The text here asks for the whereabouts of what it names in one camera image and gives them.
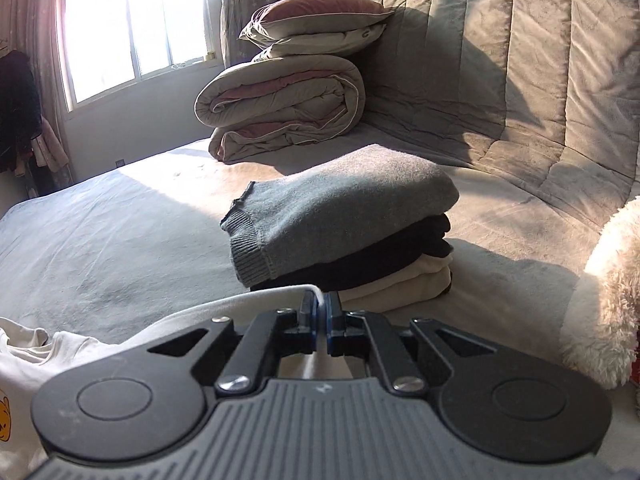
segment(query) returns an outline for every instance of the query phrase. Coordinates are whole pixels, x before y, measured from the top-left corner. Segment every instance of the pillow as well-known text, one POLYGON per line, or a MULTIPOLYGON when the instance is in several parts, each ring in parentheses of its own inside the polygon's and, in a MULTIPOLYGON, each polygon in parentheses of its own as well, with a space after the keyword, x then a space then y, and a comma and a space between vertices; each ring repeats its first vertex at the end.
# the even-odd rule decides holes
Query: pillow
POLYGON ((376 41, 385 30, 384 23, 358 28, 349 32, 325 32, 323 34, 302 34, 278 40, 254 57, 254 61, 264 61, 274 57, 295 56, 296 54, 334 54, 350 56, 376 41))
POLYGON ((640 196, 602 229, 560 331, 564 364, 605 388, 626 383, 638 346, 640 196))
POLYGON ((240 38, 264 47, 290 36, 369 27, 392 13, 373 0, 280 0, 256 10, 240 38))

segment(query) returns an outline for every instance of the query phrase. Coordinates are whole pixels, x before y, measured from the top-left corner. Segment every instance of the silver screw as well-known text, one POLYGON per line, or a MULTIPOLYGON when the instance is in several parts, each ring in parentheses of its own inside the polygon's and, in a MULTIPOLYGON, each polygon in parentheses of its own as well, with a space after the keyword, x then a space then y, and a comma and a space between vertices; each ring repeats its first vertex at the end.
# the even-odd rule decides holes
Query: silver screw
POLYGON ((394 381, 394 390, 404 394, 412 394, 424 388, 424 381, 412 375, 398 377, 394 381))
POLYGON ((240 392, 251 384, 246 375, 229 375, 218 380, 218 387, 226 392, 240 392))

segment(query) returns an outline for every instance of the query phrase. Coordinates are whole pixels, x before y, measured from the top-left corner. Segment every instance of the fluffy white plush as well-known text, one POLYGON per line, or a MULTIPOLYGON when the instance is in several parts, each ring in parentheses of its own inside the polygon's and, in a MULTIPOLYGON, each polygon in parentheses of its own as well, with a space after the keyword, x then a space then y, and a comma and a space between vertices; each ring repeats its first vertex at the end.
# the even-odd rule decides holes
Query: fluffy white plush
POLYGON ((639 319, 640 196, 604 226, 575 287, 560 332, 565 365, 605 388, 626 383, 639 319))

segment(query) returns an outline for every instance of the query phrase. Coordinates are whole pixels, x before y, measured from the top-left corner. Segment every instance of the window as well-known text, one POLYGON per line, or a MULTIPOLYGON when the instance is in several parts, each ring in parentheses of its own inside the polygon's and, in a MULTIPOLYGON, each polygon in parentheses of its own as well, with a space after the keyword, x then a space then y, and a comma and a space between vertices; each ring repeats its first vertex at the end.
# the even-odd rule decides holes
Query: window
POLYGON ((62 0, 67 100, 191 64, 206 55, 205 0, 62 0))

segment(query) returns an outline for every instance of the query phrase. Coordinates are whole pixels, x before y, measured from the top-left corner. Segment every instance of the winnie the pooh print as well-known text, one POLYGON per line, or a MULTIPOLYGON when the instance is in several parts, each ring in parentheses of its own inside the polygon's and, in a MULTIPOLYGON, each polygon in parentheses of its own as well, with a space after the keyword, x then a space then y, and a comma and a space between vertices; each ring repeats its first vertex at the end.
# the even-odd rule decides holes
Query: winnie the pooh print
POLYGON ((2 394, 0 402, 0 441, 7 442, 11 437, 11 411, 9 410, 9 399, 2 394))

